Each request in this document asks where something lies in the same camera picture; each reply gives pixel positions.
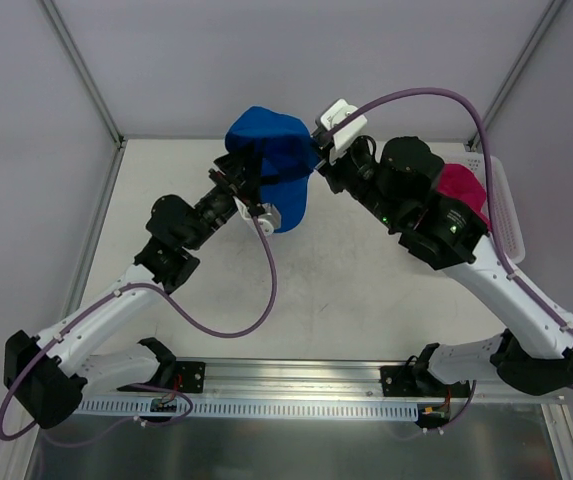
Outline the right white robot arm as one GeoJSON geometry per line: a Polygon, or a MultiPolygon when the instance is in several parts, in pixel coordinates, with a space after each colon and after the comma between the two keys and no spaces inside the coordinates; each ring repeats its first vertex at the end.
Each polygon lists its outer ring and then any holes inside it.
{"type": "Polygon", "coordinates": [[[474,381],[502,381],[532,396],[573,389],[573,314],[499,256],[474,209],[438,192],[447,165],[425,142],[393,138],[379,159],[371,142],[359,136],[341,155],[317,143],[317,171],[333,192],[349,193],[410,255],[464,286],[505,326],[481,341],[426,345],[407,381],[429,396],[474,381]]]}

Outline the blue cap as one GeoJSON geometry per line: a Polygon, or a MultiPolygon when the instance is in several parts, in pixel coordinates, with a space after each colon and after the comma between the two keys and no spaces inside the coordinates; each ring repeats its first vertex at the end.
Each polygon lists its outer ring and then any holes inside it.
{"type": "Polygon", "coordinates": [[[286,233],[296,228],[306,213],[308,177],[275,185],[263,185],[260,197],[263,203],[273,205],[281,217],[276,233],[286,233]]]}
{"type": "Polygon", "coordinates": [[[255,146],[263,157],[262,186],[309,177],[316,161],[304,123],[261,106],[247,109],[229,128],[224,143],[228,153],[245,144],[255,146]]]}

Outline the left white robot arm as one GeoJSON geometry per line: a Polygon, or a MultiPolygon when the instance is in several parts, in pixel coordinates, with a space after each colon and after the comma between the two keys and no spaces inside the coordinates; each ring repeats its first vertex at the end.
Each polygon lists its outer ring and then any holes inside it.
{"type": "Polygon", "coordinates": [[[149,337],[109,355],[96,350],[158,300],[169,301],[199,265],[194,251],[246,207],[262,212],[262,159],[251,145],[216,159],[213,188],[195,205],[168,194],[151,208],[150,238],[126,271],[89,306],[30,336],[20,330],[5,344],[4,404],[17,400],[42,429],[53,428],[88,397],[110,390],[163,390],[177,385],[175,355],[149,337]]]}

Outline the pink cap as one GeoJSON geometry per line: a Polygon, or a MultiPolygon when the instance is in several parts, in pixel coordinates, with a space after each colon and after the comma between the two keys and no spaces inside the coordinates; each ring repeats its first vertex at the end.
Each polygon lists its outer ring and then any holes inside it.
{"type": "Polygon", "coordinates": [[[447,197],[462,201],[482,219],[488,229],[490,220],[484,213],[487,194],[474,173],[461,164],[446,163],[440,176],[437,191],[447,197]]]}

